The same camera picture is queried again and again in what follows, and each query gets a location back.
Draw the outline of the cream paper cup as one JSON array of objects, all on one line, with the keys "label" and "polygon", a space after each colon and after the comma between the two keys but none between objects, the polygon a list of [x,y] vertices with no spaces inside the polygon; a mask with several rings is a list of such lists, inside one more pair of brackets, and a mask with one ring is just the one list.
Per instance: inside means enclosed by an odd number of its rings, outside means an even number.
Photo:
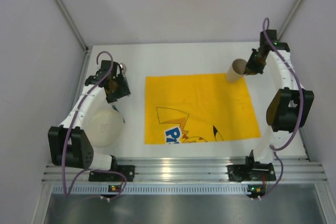
[{"label": "cream paper cup", "polygon": [[241,79],[245,75],[245,68],[247,61],[244,59],[235,59],[228,72],[226,73],[226,80],[229,83],[234,83]]}]

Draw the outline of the cream upturned bowl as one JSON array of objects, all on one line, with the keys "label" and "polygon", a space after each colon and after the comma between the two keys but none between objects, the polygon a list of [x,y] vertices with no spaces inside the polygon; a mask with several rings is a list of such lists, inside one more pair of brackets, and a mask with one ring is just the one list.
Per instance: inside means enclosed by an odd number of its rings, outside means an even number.
[{"label": "cream upturned bowl", "polygon": [[85,133],[93,147],[107,147],[117,141],[124,123],[112,106],[98,109],[85,127]]}]

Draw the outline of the yellow printed cloth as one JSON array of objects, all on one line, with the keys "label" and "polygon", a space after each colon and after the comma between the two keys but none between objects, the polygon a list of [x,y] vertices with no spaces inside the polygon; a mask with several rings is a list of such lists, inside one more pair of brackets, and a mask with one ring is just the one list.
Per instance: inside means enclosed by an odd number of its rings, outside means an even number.
[{"label": "yellow printed cloth", "polygon": [[145,144],[229,142],[261,136],[245,79],[224,73],[147,77]]}]

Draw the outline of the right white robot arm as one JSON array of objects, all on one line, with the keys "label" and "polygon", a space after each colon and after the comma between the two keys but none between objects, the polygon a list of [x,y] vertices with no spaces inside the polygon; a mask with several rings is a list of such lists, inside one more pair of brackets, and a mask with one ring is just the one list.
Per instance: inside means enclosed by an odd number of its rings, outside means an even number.
[{"label": "right white robot arm", "polygon": [[274,29],[260,33],[259,48],[253,50],[244,74],[262,74],[265,67],[271,72],[277,92],[266,111],[266,131],[245,158],[250,174],[272,173],[274,152],[283,150],[294,139],[304,126],[314,100],[314,93],[301,86],[294,72],[288,44],[277,39]]}]

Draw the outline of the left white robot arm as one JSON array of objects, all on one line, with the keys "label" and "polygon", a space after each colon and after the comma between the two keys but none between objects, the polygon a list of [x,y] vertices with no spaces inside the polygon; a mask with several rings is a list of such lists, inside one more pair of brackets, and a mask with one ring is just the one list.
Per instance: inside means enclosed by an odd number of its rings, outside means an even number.
[{"label": "left white robot arm", "polygon": [[99,106],[111,105],[130,94],[123,67],[115,61],[101,61],[96,74],[85,80],[82,93],[66,119],[48,131],[52,163],[63,168],[116,170],[116,157],[95,152],[88,131]]}]

